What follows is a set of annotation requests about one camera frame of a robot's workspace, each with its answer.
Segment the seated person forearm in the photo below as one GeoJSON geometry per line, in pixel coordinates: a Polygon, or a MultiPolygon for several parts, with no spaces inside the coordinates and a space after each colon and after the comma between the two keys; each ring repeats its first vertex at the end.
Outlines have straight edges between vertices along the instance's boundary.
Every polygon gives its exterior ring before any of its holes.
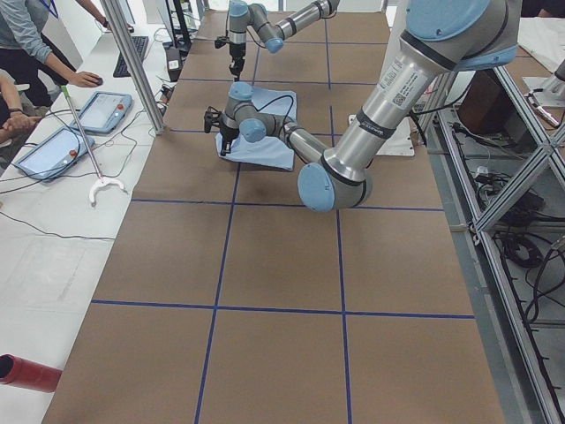
{"type": "Polygon", "coordinates": [[[1,76],[1,142],[21,133],[30,133],[36,122],[23,112],[19,92],[5,76],[1,76]]]}

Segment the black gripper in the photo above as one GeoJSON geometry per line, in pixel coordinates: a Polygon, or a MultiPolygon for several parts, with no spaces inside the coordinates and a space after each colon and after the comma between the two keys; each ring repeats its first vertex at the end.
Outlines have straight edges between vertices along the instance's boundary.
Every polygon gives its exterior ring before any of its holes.
{"type": "Polygon", "coordinates": [[[245,66],[245,43],[230,43],[229,65],[230,73],[234,80],[240,80],[240,76],[245,66]]]}
{"type": "Polygon", "coordinates": [[[220,156],[226,156],[231,153],[233,141],[239,136],[239,125],[234,120],[221,118],[219,128],[222,137],[220,156]]]}

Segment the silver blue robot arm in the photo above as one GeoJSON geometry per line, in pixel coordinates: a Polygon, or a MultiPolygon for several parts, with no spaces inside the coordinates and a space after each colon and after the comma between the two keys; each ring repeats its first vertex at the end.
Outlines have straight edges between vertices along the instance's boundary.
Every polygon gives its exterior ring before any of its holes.
{"type": "Polygon", "coordinates": [[[262,4],[247,4],[244,1],[230,1],[225,35],[215,40],[215,47],[228,45],[231,62],[230,73],[235,81],[245,66],[248,29],[251,28],[271,53],[283,48],[284,42],[299,31],[322,19],[329,19],[338,9],[339,0],[312,1],[303,9],[273,23],[269,20],[267,9],[262,4]]]}
{"type": "Polygon", "coordinates": [[[332,148],[291,117],[260,112],[244,82],[231,85],[223,110],[207,109],[204,130],[219,129],[222,155],[239,136],[248,142],[276,137],[305,162],[298,176],[305,206],[318,212],[356,207],[372,191],[367,167],[437,76],[515,58],[521,8],[519,1],[408,2],[399,53],[332,148]]]}

